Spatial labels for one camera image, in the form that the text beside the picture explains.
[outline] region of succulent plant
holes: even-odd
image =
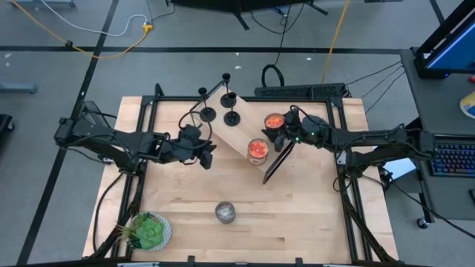
[[[122,238],[132,248],[150,249],[163,241],[163,223],[150,213],[139,214],[129,227],[122,227]]]

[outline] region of jar lid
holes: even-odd
[[[249,143],[247,151],[252,157],[262,159],[269,153],[269,146],[264,139],[256,138]]]
[[[264,123],[267,128],[277,129],[284,125],[284,115],[280,113],[271,113],[266,116]]]

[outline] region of wooden tabletop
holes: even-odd
[[[122,98],[116,129],[135,131],[140,103],[141,97]],[[168,131],[174,138],[179,118],[193,104],[159,102],[154,130]],[[291,103],[249,104],[263,113],[285,113]],[[325,104],[294,104],[327,120]],[[351,131],[367,130],[360,99],[344,99],[344,111]],[[336,109],[334,114],[339,125]],[[198,262],[294,263],[296,257],[302,257],[305,263],[351,262],[341,197],[332,188],[336,169],[330,152],[296,145],[271,180],[263,185],[261,170],[250,165],[218,136],[213,134],[212,141],[217,148],[213,151],[211,170],[178,162],[148,164],[141,211],[157,212],[167,218],[173,234],[164,250],[136,250],[132,260],[183,262],[194,255]],[[379,179],[375,168],[368,168],[364,174]],[[117,175],[115,165],[105,166],[98,199]],[[124,181],[118,182],[104,198],[99,214],[98,244],[117,221]],[[359,188],[368,228],[388,254],[398,258],[381,186],[360,179]],[[220,224],[214,215],[221,201],[230,201],[236,208],[237,218],[230,225]],[[84,255],[93,252],[92,227],[91,220]],[[360,234],[355,225],[353,228],[358,255],[363,259]]]

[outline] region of wooden board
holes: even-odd
[[[161,102],[155,131],[176,136],[178,119],[193,104]],[[284,113],[290,105],[249,104],[262,113]],[[307,113],[327,119],[323,104],[297,105]],[[140,97],[123,98],[116,128],[134,131],[139,109]],[[360,99],[345,99],[344,110],[351,131],[367,130]],[[336,171],[330,152],[296,145],[274,177],[262,185],[261,170],[217,135],[212,140],[217,149],[210,171],[199,165],[148,164],[141,209],[169,219],[173,236],[163,251],[135,251],[133,260],[183,262],[194,255],[200,262],[294,263],[296,257],[302,257],[305,263],[350,263],[341,198],[332,189]],[[379,178],[375,168],[368,168],[365,175]],[[98,197],[116,177],[117,168],[106,166]],[[98,243],[117,221],[124,181],[109,191],[102,204]],[[397,258],[381,187],[367,179],[360,179],[359,187],[368,228],[389,255]],[[214,216],[220,201],[230,201],[236,207],[237,219],[231,225],[221,225]],[[362,258],[358,230],[356,238]],[[92,253],[91,240],[92,221],[84,255]]]
[[[240,122],[238,125],[230,127],[224,123],[224,114],[229,112],[230,108],[225,108],[221,105],[221,97],[227,94],[225,86],[218,88],[209,98],[206,100],[206,104],[210,108],[214,108],[216,111],[216,119],[210,122],[213,133],[220,137],[230,147],[234,148],[244,159],[247,158],[247,146],[255,138],[261,138],[268,140],[267,136],[262,133],[262,129],[265,128],[264,119],[269,113],[260,109],[259,107],[248,103],[241,99],[239,96],[236,98],[236,105],[233,110],[240,115]],[[201,111],[204,108],[204,104],[197,107],[197,111]],[[193,117],[200,120],[198,114],[193,114]],[[275,152],[274,145],[268,142],[269,155],[267,161],[255,168],[260,169],[263,174],[269,169],[270,165],[277,159],[280,153]]]

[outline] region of white paper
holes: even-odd
[[[410,161],[410,159],[405,158],[387,162],[384,165],[384,168],[393,173],[393,179],[398,179],[406,173],[415,170],[416,166],[412,161]]]

